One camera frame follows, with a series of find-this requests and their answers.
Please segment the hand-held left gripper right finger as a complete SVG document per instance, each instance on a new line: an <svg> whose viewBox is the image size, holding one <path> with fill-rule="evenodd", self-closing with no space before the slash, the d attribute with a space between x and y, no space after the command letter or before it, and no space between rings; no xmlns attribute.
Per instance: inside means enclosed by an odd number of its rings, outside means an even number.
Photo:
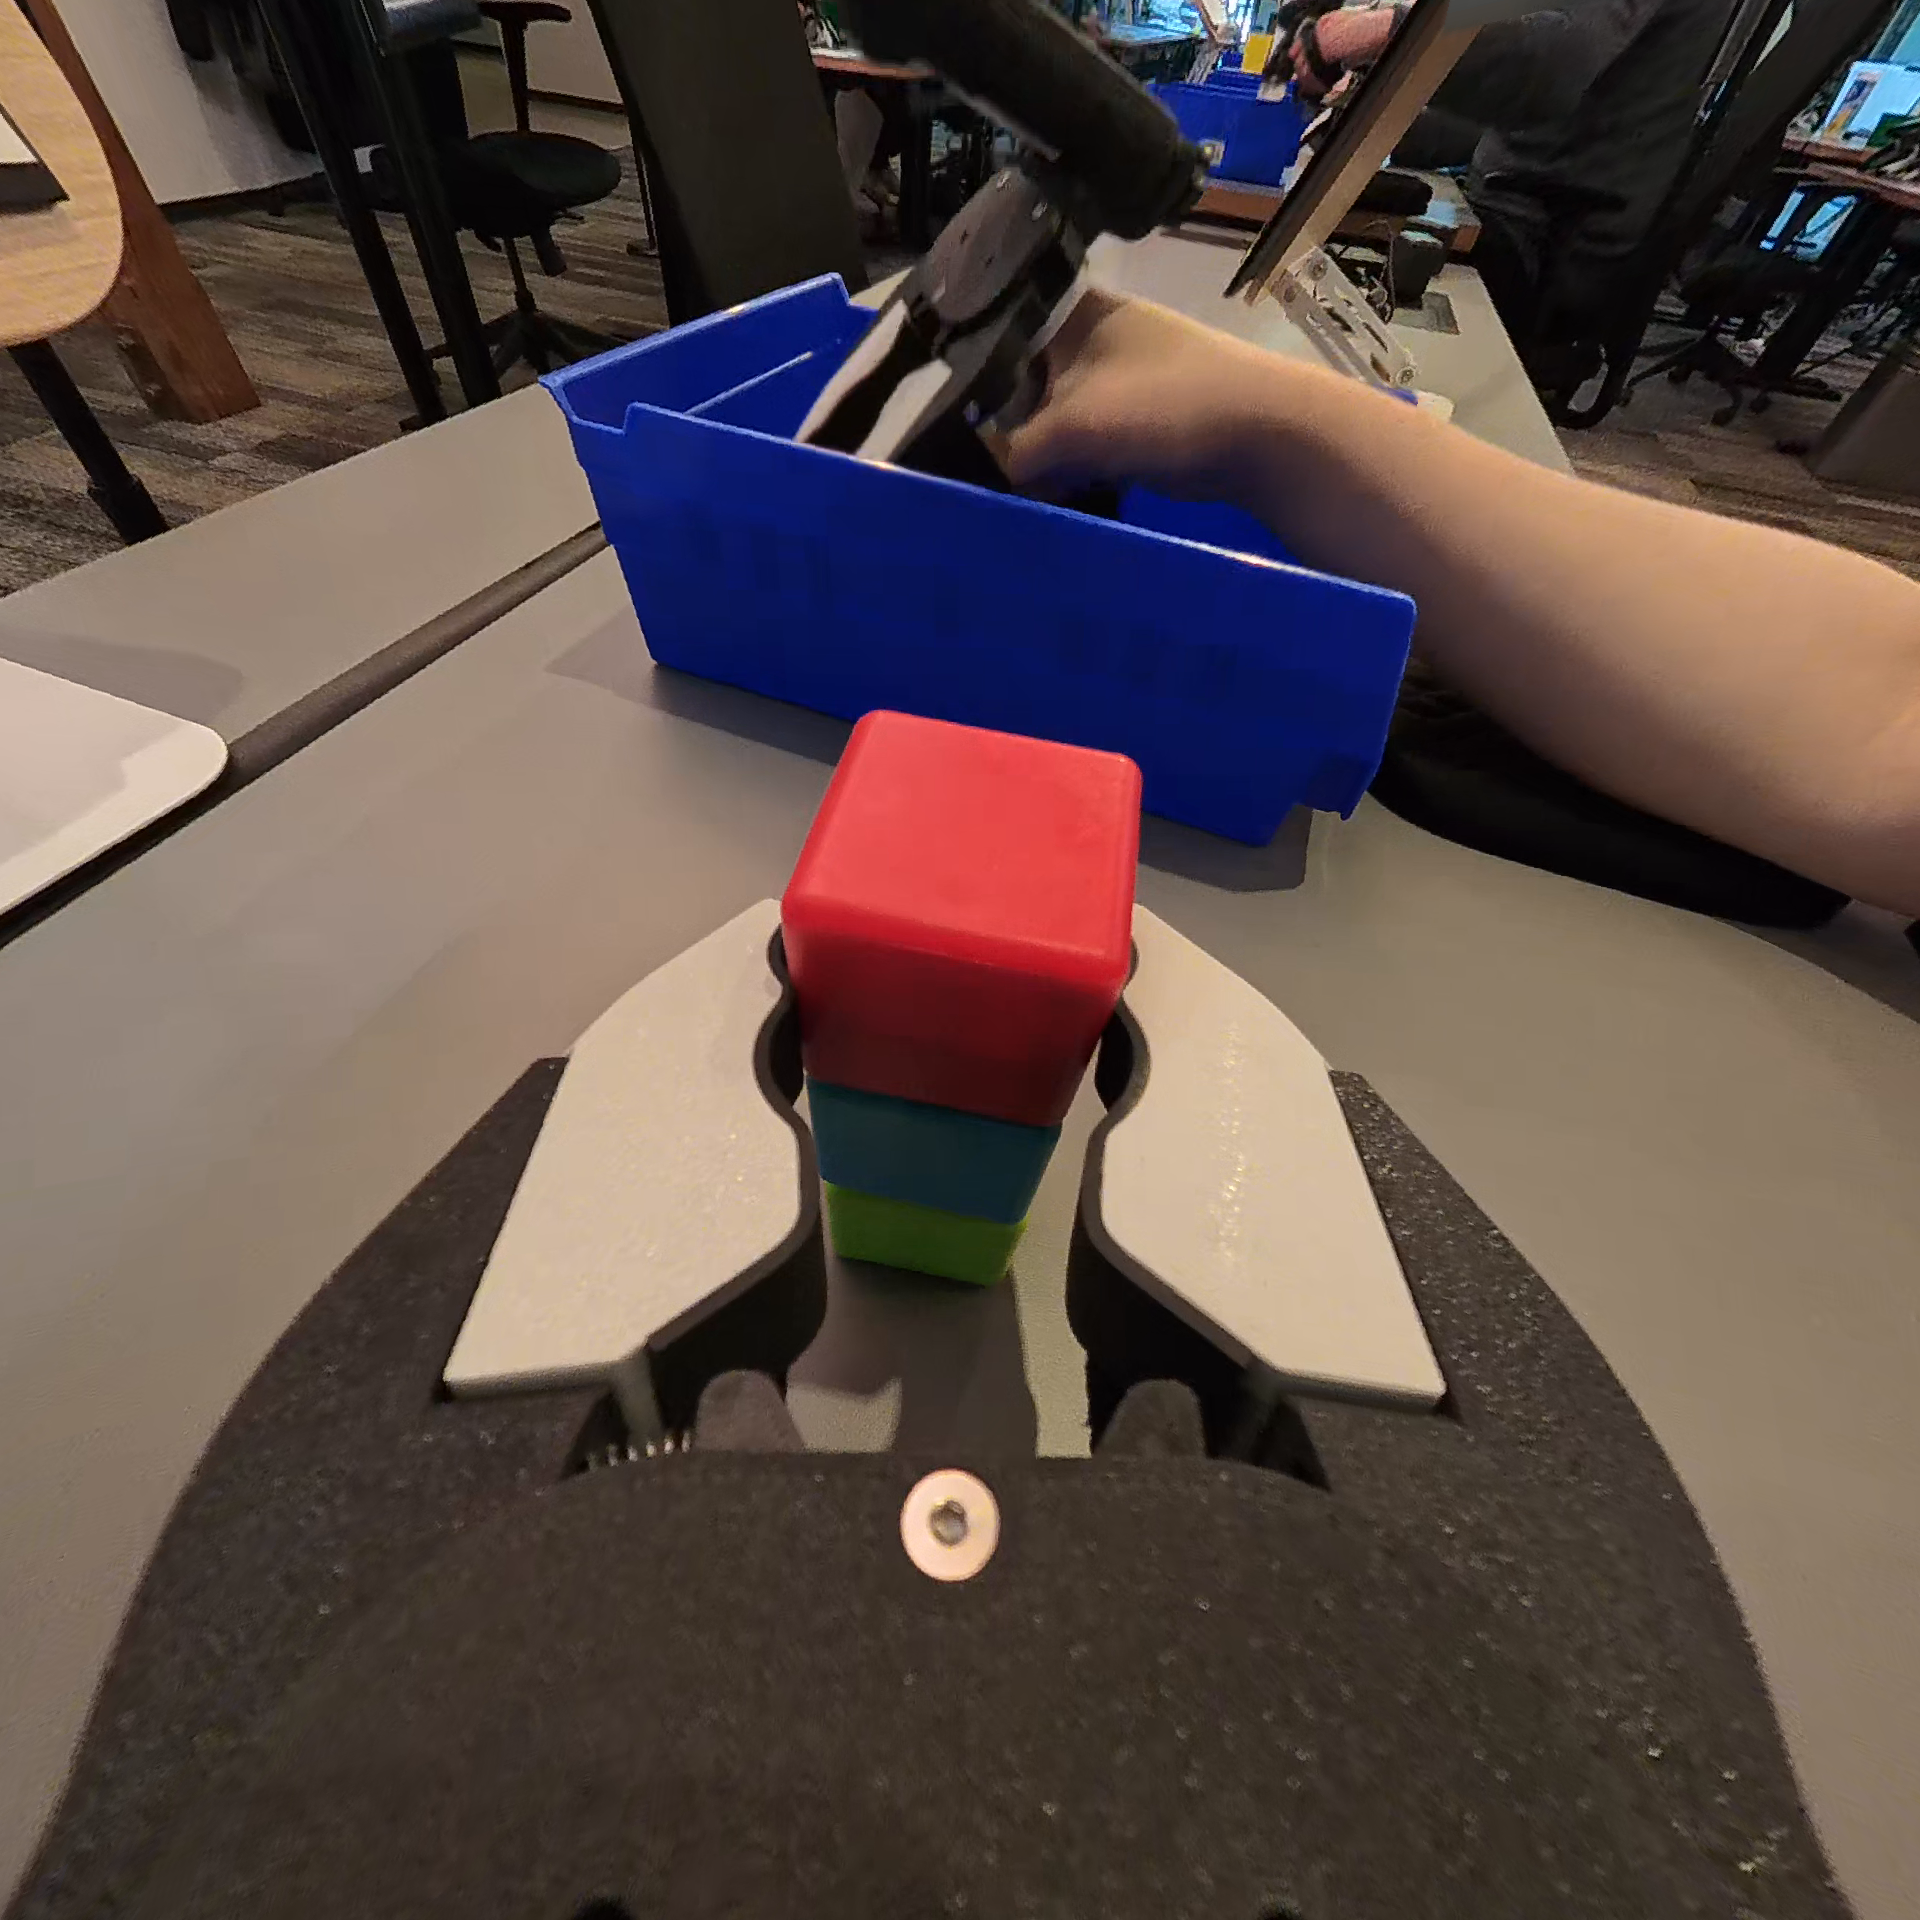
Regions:
<svg viewBox="0 0 1920 1920"><path fill-rule="evenodd" d="M1232 1458L1309 1458L1308 1402L1432 1414L1448 1381L1322 1056L1169 924L1136 917L1134 957L1071 1218L1093 1443L1154 1381Z"/></svg>

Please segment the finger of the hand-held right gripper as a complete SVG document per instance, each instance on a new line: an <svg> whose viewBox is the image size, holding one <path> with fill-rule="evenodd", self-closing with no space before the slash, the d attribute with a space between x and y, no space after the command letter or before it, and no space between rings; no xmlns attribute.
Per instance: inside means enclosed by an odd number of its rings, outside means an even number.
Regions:
<svg viewBox="0 0 1920 1920"><path fill-rule="evenodd" d="M941 416L936 307L902 282L802 418L794 444L860 462L924 462Z"/></svg>

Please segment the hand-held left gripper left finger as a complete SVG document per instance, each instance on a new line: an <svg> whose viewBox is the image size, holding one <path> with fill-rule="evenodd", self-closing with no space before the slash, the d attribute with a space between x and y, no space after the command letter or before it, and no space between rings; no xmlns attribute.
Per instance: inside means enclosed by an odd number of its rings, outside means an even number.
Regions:
<svg viewBox="0 0 1920 1920"><path fill-rule="evenodd" d="M641 1452L705 1388L783 1390L824 1324L817 1149L780 908L759 901L573 1043L445 1360L456 1402L589 1388Z"/></svg>

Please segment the blue plastic bin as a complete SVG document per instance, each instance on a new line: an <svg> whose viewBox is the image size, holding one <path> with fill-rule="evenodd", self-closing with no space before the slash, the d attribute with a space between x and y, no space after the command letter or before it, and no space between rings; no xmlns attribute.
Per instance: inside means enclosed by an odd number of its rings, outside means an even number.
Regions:
<svg viewBox="0 0 1920 1920"><path fill-rule="evenodd" d="M1294 84L1265 93L1260 76L1221 66L1200 82L1154 80L1148 91L1201 150L1208 176L1240 184L1281 188L1314 117Z"/></svg>
<svg viewBox="0 0 1920 1920"><path fill-rule="evenodd" d="M1413 598L1215 503L1130 487L1101 519L797 444L872 319L824 274L541 376L650 661L1118 751L1148 812L1253 847L1350 815Z"/></svg>

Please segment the green magnetic cube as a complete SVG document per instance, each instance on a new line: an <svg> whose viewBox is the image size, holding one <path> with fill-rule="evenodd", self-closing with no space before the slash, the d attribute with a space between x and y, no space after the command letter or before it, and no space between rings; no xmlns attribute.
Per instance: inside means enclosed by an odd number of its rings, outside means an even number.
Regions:
<svg viewBox="0 0 1920 1920"><path fill-rule="evenodd" d="M1026 1218L956 1213L841 1184L822 1186L822 1215L842 1262L972 1287L997 1284L1026 1232Z"/></svg>

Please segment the teal magnetic cube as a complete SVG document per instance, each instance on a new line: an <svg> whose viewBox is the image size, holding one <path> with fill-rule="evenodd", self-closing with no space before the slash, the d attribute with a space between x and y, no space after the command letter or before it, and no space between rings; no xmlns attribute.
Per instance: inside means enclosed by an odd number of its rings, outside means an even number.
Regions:
<svg viewBox="0 0 1920 1920"><path fill-rule="evenodd" d="M1063 1136L813 1077L807 1123L829 1186L999 1224L1026 1218Z"/></svg>

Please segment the red magnetic cube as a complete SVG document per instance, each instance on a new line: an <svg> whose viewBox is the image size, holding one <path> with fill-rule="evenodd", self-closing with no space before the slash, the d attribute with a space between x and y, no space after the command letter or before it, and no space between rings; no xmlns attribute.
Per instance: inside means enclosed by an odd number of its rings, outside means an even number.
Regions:
<svg viewBox="0 0 1920 1920"><path fill-rule="evenodd" d="M1060 1123L1134 970L1140 808L1114 751L865 714L781 899L807 1075Z"/></svg>

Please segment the person's right forearm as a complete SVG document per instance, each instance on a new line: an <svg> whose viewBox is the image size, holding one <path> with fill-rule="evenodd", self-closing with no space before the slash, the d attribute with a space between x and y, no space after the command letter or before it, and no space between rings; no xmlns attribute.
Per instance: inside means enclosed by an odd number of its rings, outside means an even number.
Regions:
<svg viewBox="0 0 1920 1920"><path fill-rule="evenodd" d="M1597 790L1918 908L1918 586L1853 551L1537 470L1384 400L1341 462L1438 674Z"/></svg>

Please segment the person's right hand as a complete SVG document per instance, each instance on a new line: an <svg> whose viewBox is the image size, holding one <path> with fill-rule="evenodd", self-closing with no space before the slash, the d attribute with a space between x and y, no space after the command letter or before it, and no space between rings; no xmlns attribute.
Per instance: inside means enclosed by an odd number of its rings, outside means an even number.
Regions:
<svg viewBox="0 0 1920 1920"><path fill-rule="evenodd" d="M1161 303L1085 293L1041 354L1040 397L989 445L1024 491L1148 488L1260 520L1289 556L1372 579L1393 462L1436 420Z"/></svg>

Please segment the black partition panel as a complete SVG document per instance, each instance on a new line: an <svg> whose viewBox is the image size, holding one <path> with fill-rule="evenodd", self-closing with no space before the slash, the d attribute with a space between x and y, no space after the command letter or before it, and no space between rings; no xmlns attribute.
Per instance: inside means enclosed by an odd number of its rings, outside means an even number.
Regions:
<svg viewBox="0 0 1920 1920"><path fill-rule="evenodd" d="M790 2L589 2L650 202L670 324L865 255Z"/></svg>

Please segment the tilted dark sign board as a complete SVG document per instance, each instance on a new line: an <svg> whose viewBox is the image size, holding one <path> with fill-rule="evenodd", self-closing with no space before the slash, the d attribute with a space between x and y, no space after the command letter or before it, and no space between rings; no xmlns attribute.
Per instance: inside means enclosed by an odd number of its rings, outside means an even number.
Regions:
<svg viewBox="0 0 1920 1920"><path fill-rule="evenodd" d="M1279 294L1284 271L1305 266L1341 226L1361 188L1388 164L1391 150L1428 106L1441 80L1466 55L1473 39L1518 12L1500 2L1384 4L1382 39L1359 77L1335 93L1335 62L1321 46L1321 22L1341 10L1333 4L1284 4L1274 19L1274 48L1302 46L1302 59L1322 87L1328 119L1308 135L1308 157L1278 208L1248 247L1223 298L1256 303Z"/></svg>

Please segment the black textured mat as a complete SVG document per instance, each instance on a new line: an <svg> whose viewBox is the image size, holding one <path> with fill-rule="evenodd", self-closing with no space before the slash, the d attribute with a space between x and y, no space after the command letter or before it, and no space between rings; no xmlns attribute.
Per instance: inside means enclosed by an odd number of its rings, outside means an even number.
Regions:
<svg viewBox="0 0 1920 1920"><path fill-rule="evenodd" d="M1414 662L1372 795L1408 824L1536 872L1750 928L1815 930L1849 895L1550 765Z"/></svg>

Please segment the white sign stand base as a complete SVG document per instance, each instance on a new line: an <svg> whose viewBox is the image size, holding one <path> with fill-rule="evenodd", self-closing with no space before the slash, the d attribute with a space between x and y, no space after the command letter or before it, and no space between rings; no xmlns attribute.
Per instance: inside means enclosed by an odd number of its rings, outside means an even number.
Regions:
<svg viewBox="0 0 1920 1920"><path fill-rule="evenodd" d="M1 910L170 819L225 763L209 727L1 661Z"/></svg>

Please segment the slanted wooden post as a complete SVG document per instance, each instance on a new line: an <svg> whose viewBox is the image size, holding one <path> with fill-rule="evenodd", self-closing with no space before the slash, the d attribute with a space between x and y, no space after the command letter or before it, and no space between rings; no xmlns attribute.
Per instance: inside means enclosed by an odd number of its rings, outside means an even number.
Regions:
<svg viewBox="0 0 1920 1920"><path fill-rule="evenodd" d="M261 396L220 312L181 253L133 150L52 2L21 2L103 144L122 221L122 255L103 324L154 418L191 426L250 414Z"/></svg>

